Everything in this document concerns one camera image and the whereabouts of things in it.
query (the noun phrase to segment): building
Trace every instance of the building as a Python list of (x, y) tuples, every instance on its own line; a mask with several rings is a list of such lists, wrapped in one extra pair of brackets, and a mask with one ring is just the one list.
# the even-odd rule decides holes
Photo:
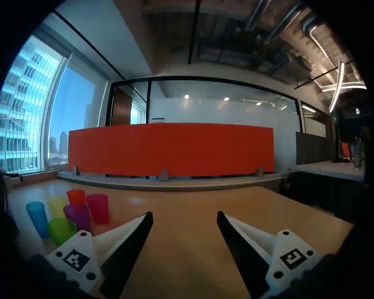
[(41, 167), (41, 120), (60, 59), (31, 37), (14, 60), (0, 93), (1, 169), (20, 172)]
[(59, 153), (68, 155), (68, 135), (65, 132), (59, 138)]
[(57, 153), (57, 138), (50, 137), (48, 151), (49, 153)]

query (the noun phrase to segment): plastic cup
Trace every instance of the plastic cup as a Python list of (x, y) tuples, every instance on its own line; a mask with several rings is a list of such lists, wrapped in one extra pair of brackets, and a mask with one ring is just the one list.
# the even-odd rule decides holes
[(63, 209), (68, 202), (64, 196), (52, 196), (47, 200), (47, 203), (54, 219), (65, 218)]
[(32, 220), (41, 238), (48, 238), (47, 232), (47, 216), (44, 209), (44, 203), (40, 201), (33, 201), (26, 205), (29, 217)]
[(47, 224), (47, 231), (57, 247), (77, 233), (75, 223), (66, 218), (51, 220)]
[(91, 218), (97, 224), (107, 224), (109, 222), (108, 195), (90, 194), (86, 196)]
[(69, 203), (86, 204), (86, 193), (84, 192), (84, 190), (73, 189), (73, 190), (69, 190), (66, 194), (68, 195)]
[(78, 231), (91, 232), (90, 214), (87, 205), (82, 203), (68, 204), (64, 207), (64, 214), (66, 218), (75, 222)]

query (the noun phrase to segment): blue cup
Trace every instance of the blue cup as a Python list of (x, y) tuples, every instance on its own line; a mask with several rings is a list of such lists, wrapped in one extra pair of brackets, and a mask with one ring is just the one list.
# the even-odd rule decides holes
[(33, 201), (26, 205), (29, 217), (32, 220), (37, 232), (41, 238), (48, 238), (47, 232), (47, 216), (44, 204), (40, 201)]

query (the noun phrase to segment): table surface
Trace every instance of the table surface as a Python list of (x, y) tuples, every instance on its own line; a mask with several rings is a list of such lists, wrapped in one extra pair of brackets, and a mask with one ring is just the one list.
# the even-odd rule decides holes
[(355, 165), (353, 163), (332, 163), (331, 161), (295, 165), (293, 170), (354, 181), (363, 181), (365, 174), (364, 165), (358, 169), (355, 169)]
[(352, 225), (263, 187), (204, 192), (141, 192), (50, 180), (13, 189), (10, 210), (20, 230), (25, 257), (47, 254), (26, 204), (64, 195), (70, 189), (109, 195), (111, 222), (94, 225), (93, 235), (147, 211), (154, 224), (122, 293), (122, 298), (247, 298), (248, 292), (216, 224), (218, 211), (271, 234), (291, 229), (320, 253), (335, 253)]

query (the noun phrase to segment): orange cup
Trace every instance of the orange cup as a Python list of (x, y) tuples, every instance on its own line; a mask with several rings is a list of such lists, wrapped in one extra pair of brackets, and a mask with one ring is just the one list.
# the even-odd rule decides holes
[(70, 204), (86, 204), (86, 193), (84, 192), (84, 190), (73, 189), (69, 190), (66, 194), (68, 195)]

